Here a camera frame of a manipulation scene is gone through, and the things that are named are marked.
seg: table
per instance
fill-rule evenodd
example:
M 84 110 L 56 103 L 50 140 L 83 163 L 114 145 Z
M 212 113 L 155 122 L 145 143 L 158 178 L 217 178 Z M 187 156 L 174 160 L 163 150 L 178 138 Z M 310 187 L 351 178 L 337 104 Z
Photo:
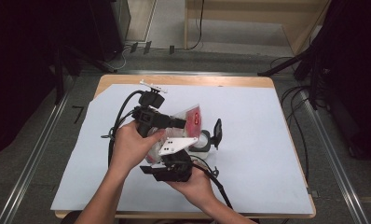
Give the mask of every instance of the table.
M 185 48 L 188 20 L 200 18 L 201 3 L 201 0 L 185 0 Z M 205 0 L 203 19 L 281 24 L 297 55 L 316 26 L 323 22 L 329 3 L 329 0 Z
M 307 193 L 307 184 L 270 78 L 106 75 L 101 78 L 95 94 L 95 100 L 89 105 L 89 111 L 83 123 L 75 150 L 63 174 L 62 182 L 51 207 L 57 217 L 64 217 L 72 210 L 82 209 L 99 186 L 107 167 L 106 147 L 108 144 L 107 140 L 99 139 L 99 134 L 108 131 L 108 128 L 113 125 L 112 122 L 118 108 L 122 105 L 123 99 L 131 93 L 130 89 L 135 88 L 134 85 L 126 84 L 137 84 L 141 79 L 144 79 L 147 83 L 154 83 L 161 87 L 169 88 L 170 93 L 164 95 L 166 101 L 159 110 L 162 113 L 165 111 L 173 112 L 176 109 L 178 111 L 180 108 L 173 108 L 170 105 L 179 102 L 176 99 L 182 97 L 186 90 L 192 90 L 194 93 L 203 91 L 213 93 L 213 95 L 224 92 L 225 95 L 233 94 L 233 96 L 241 96 L 245 92 L 255 93 L 247 99 L 251 105 L 260 104 L 253 110 L 255 112 L 253 116 L 258 117 L 258 119 L 253 119 L 254 128 L 246 129 L 246 132 L 252 131 L 254 133 L 252 136 L 249 136 L 253 139 L 251 146 L 248 146 L 251 149 L 245 148 L 242 144 L 237 145 L 240 142 L 244 143 L 244 141 L 237 139 L 236 133 L 231 131 L 234 130 L 230 128 L 234 123 L 237 123 L 237 130 L 242 130 L 242 124 L 236 121 L 239 117 L 226 117 L 224 115 L 227 113 L 225 107 L 236 106 L 239 102 L 227 102 L 228 105 L 223 105 L 220 102 L 225 102 L 224 97 L 221 97 L 220 101 L 207 101 L 203 100 L 200 95 L 194 98 L 192 96 L 193 93 L 188 92 L 187 97 L 182 99 L 180 103 L 181 105 L 187 105 L 199 99 L 202 108 L 202 128 L 204 129 L 212 129 L 216 116 L 221 116 L 224 133 L 223 141 L 220 149 L 218 151 L 213 150 L 209 155 L 207 162 L 210 165 L 212 163 L 217 165 L 220 170 L 218 179 L 224 185 L 235 210 L 240 210 L 247 217 L 309 218 L 315 216 L 315 207 L 311 196 Z M 145 89 L 142 86 L 137 86 L 136 88 L 139 90 Z M 122 96 L 113 94 L 119 91 L 127 92 L 128 94 Z M 116 96 L 112 100 L 113 102 L 118 101 L 116 106 L 118 108 L 110 109 L 109 107 L 113 105 L 111 101 L 106 105 L 101 104 L 103 99 L 106 99 L 109 95 Z M 134 106 L 135 102 L 137 102 L 137 99 L 134 102 L 130 101 L 131 107 Z M 223 106 L 223 109 L 214 109 L 213 113 L 210 113 L 209 108 L 215 106 Z M 98 107 L 98 109 L 93 111 L 92 108 L 94 107 Z M 252 106 L 245 105 L 244 109 L 248 110 L 249 107 Z M 264 107 L 264 113 L 260 113 L 260 108 L 262 107 Z M 108 123 L 105 124 L 106 121 L 97 120 L 96 115 L 93 113 L 103 113 L 107 117 L 113 117 L 113 120 L 108 120 Z M 265 132 L 270 131 L 273 131 L 274 137 L 265 141 L 263 135 Z M 247 155 L 244 155 L 244 151 L 254 153 L 254 155 L 245 160 L 244 158 L 247 158 Z M 230 170 L 232 168 L 243 169 L 250 173 L 253 178 L 247 178 L 244 172 Z M 237 188 L 236 186 L 247 186 L 250 189 L 257 189 L 255 192 L 258 193 L 252 191 L 249 193 L 250 195 L 241 196 L 240 193 L 244 193 L 247 189 L 234 190 L 234 188 Z M 215 194 L 217 197 L 220 197 L 219 193 L 216 192 Z M 249 196 L 254 197 L 255 204 L 250 203 L 249 205 L 249 201 L 247 201 L 250 198 Z M 272 207 L 278 208 L 277 210 L 269 210 Z M 208 218 L 198 208 L 188 203 L 183 195 L 172 190 L 164 183 L 156 182 L 153 176 L 142 174 L 138 168 L 133 169 L 127 178 L 118 208 L 121 211 L 117 212 L 116 217 L 123 218 Z

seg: hand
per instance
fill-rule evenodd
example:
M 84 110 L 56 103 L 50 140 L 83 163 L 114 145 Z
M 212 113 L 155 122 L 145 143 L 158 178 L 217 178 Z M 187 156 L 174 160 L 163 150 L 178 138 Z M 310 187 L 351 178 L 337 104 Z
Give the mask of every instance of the hand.
M 210 178 L 198 168 L 192 168 L 192 175 L 187 182 L 167 182 L 167 184 L 184 194 L 189 202 L 201 210 L 217 201 L 213 193 Z
M 113 157 L 109 169 L 130 171 L 144 159 L 148 150 L 159 141 L 164 133 L 165 130 L 158 130 L 152 135 L 142 138 L 137 132 L 135 120 L 122 126 L 116 132 Z

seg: white bracket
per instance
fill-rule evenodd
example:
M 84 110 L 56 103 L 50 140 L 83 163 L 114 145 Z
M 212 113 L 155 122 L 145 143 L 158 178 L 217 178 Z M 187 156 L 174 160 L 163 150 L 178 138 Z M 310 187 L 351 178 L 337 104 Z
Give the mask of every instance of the white bracket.
M 153 89 L 153 90 L 156 90 L 156 91 L 162 91 L 162 92 L 164 92 L 164 93 L 168 93 L 168 90 L 163 90 L 161 87 L 156 86 L 156 85 L 154 85 L 153 83 L 151 83 L 151 84 L 145 83 L 145 82 L 144 82 L 144 79 L 142 79 L 142 81 L 140 81 L 140 84 L 142 84 L 142 85 L 144 85 L 144 86 L 146 86 L 146 87 L 149 87 L 149 88 L 151 88 L 151 89 Z
M 159 150 L 159 156 L 166 156 L 174 154 L 185 147 L 189 147 L 192 144 L 198 142 L 198 138 L 167 138 L 161 149 Z

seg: black stand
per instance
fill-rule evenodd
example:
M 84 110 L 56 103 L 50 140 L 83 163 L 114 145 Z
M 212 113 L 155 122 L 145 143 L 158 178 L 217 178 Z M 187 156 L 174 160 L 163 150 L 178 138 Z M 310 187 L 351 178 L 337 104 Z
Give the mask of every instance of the black stand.
M 323 71 L 322 52 L 327 45 L 326 42 L 328 41 L 328 36 L 335 32 L 334 21 L 341 16 L 345 6 L 346 1 L 331 3 L 331 6 L 328 8 L 327 16 L 325 18 L 322 29 L 305 51 L 303 51 L 299 55 L 296 55 L 294 58 L 267 70 L 266 72 L 257 74 L 260 77 L 270 77 L 280 72 L 284 68 L 293 65 L 294 63 L 301 62 L 294 72 L 294 77 L 296 80 L 303 80 L 311 70 L 311 89 L 309 92 L 309 102 L 316 110 L 317 84 L 319 82 L 320 74 Z

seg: wooden table edge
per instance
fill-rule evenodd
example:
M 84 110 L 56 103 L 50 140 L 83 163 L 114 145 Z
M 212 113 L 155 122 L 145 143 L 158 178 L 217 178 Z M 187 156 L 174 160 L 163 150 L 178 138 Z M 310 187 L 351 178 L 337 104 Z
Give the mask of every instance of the wooden table edge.
M 193 85 L 223 87 L 274 88 L 270 77 L 219 77 L 219 76 L 174 76 L 174 75 L 104 75 L 99 81 L 95 96 L 112 84 L 138 84 L 141 80 L 157 85 Z
M 73 212 L 71 210 L 56 210 L 55 216 L 64 218 L 67 214 Z M 316 214 L 254 214 L 241 213 L 248 218 L 313 218 Z M 211 219 L 202 212 L 131 212 L 122 211 L 116 212 L 115 218 L 134 218 L 134 219 Z

